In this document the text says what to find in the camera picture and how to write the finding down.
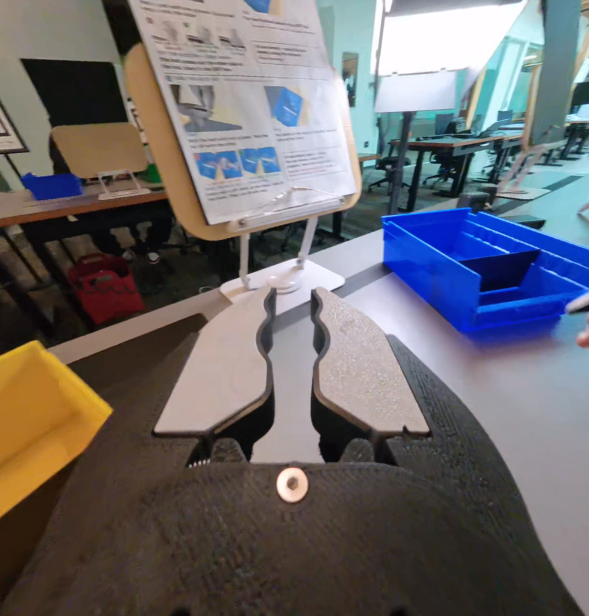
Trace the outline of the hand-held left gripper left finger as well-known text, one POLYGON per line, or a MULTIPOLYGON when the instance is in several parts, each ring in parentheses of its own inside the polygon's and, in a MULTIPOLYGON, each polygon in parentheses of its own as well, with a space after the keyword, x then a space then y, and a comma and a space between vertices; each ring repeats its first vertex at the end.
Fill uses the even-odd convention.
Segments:
POLYGON ((272 391, 276 290, 246 293, 200 332, 153 433, 215 437, 272 391))

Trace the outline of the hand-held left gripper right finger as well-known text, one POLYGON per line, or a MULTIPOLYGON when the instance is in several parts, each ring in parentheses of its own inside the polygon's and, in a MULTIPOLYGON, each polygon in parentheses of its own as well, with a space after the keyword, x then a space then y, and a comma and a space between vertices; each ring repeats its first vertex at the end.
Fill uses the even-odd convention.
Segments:
POLYGON ((387 335, 367 314, 323 287, 312 291, 317 402, 375 437, 426 437, 430 427, 387 335))

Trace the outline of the blue plastic bin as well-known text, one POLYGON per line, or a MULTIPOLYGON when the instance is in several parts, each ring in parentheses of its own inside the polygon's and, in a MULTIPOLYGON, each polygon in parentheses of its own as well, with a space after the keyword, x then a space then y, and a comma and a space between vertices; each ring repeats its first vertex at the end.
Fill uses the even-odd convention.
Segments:
POLYGON ((552 327, 589 291, 589 248, 470 209, 383 217, 384 263, 459 332, 552 327), (521 285, 481 293, 462 259, 540 249, 521 285))

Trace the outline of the yellow plastic bin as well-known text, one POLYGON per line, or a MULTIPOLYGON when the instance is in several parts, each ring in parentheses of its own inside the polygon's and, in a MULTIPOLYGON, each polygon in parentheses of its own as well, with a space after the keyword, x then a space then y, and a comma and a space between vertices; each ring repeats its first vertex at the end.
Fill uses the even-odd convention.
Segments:
POLYGON ((41 342, 0 355, 0 519, 83 454, 112 413, 41 342))

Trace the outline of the black bin divider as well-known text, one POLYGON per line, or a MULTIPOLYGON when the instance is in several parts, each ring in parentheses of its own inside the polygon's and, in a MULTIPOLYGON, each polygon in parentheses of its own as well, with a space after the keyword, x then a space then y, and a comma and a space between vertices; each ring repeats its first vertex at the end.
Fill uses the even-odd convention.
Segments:
POLYGON ((540 249, 534 249, 462 259, 459 263, 480 276, 480 292, 485 293, 519 287, 540 253, 540 249))

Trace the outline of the red tool bag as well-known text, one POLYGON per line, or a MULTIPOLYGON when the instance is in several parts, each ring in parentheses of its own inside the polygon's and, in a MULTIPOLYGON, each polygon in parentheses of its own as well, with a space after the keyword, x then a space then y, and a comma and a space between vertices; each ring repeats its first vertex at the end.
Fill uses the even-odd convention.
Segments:
POLYGON ((95 253, 79 258, 68 268, 67 281, 96 326, 145 310, 129 263, 123 257, 95 253))

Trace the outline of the long wooden office desk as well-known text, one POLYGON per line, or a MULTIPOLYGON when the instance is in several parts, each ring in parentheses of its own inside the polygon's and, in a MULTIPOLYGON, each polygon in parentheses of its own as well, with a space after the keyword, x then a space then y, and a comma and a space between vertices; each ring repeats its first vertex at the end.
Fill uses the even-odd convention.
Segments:
POLYGON ((430 139, 423 141, 408 141, 403 139, 392 140, 389 142, 390 153, 393 153, 395 148, 403 150, 412 150, 417 153, 416 162, 414 166, 413 177, 410 182, 410 189, 408 192, 406 205, 401 206, 399 204, 400 192, 402 189, 403 181, 401 176, 403 174, 403 163, 398 165, 396 170, 396 184, 392 189, 391 196, 388 205, 388 214, 395 215, 399 213, 410 213, 414 211, 416 204, 418 191, 421 183, 421 172, 423 166, 423 159, 426 153, 450 155, 456 158, 458 161, 458 172, 453 179, 451 189, 449 191, 441 191, 440 195, 449 198, 457 198, 464 189, 469 169, 473 161, 474 155, 480 151, 492 150, 496 147, 496 144, 503 149, 505 147, 511 148, 521 142, 522 132, 515 130, 496 131, 488 137, 457 137, 457 136, 433 136, 430 139))

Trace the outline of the black office chair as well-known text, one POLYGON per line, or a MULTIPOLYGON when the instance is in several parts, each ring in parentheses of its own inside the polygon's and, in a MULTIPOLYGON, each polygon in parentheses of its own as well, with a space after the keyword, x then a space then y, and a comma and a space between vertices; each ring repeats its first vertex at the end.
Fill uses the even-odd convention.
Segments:
POLYGON ((384 176, 368 185, 368 193, 371 193, 373 189, 387 186, 387 193, 391 194, 393 188, 394 172, 397 167, 398 157, 387 156, 381 157, 376 160, 375 170, 383 172, 384 176))

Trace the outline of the small blue bin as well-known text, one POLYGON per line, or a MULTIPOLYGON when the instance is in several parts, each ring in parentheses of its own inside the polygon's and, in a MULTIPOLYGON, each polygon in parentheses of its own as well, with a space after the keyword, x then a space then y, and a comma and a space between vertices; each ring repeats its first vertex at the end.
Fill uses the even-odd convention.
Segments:
POLYGON ((52 175, 27 173, 21 176, 21 182, 37 201, 83 196, 81 179, 72 173, 52 175))

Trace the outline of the printed instruction sheet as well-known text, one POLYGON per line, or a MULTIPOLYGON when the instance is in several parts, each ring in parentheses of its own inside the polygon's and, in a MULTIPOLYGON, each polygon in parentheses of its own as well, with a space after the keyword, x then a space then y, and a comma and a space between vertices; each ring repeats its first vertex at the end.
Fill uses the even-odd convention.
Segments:
POLYGON ((315 1, 129 1, 209 225, 356 192, 315 1))

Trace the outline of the small wooden document stand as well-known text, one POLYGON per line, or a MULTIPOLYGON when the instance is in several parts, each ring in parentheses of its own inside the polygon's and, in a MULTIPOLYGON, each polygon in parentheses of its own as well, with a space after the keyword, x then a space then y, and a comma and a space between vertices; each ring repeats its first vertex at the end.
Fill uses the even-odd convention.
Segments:
POLYGON ((80 179, 97 179, 99 201, 145 196, 151 190, 142 187, 137 174, 149 161, 139 130, 130 123, 84 124, 52 128, 50 136, 70 172, 80 179), (126 189, 111 189, 106 178, 123 176, 126 189))

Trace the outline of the black desk monitor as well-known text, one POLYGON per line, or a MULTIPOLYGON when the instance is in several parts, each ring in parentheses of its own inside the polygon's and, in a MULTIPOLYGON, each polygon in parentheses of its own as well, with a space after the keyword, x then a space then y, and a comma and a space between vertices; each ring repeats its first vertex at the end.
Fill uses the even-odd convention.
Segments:
POLYGON ((23 58, 50 126, 127 123, 112 63, 23 58))

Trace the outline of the framed marker sign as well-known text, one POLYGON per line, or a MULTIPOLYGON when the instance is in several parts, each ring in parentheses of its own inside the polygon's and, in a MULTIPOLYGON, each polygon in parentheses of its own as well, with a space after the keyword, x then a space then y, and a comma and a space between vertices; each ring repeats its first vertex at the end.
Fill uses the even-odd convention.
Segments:
POLYGON ((0 101, 0 155, 28 153, 29 151, 28 146, 0 101))

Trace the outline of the wooden desk with black frame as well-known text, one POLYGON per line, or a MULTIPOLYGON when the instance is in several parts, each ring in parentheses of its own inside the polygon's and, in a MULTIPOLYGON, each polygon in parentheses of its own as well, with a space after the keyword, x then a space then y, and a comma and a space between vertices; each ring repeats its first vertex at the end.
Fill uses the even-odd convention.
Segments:
POLYGON ((0 192, 0 229, 20 226, 24 238, 51 278, 66 275, 47 244, 89 236, 98 252, 124 256, 128 250, 142 257, 157 253, 174 228, 174 216, 163 190, 148 195, 101 201, 98 187, 83 196, 36 201, 28 190, 0 192))

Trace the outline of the wall picture frame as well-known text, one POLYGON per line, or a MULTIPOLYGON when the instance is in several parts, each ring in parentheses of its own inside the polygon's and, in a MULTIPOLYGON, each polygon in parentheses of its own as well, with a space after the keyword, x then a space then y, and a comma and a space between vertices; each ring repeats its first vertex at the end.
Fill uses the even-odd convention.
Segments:
POLYGON ((351 108, 357 101, 359 55, 354 52, 342 53, 342 79, 347 92, 348 103, 351 108))

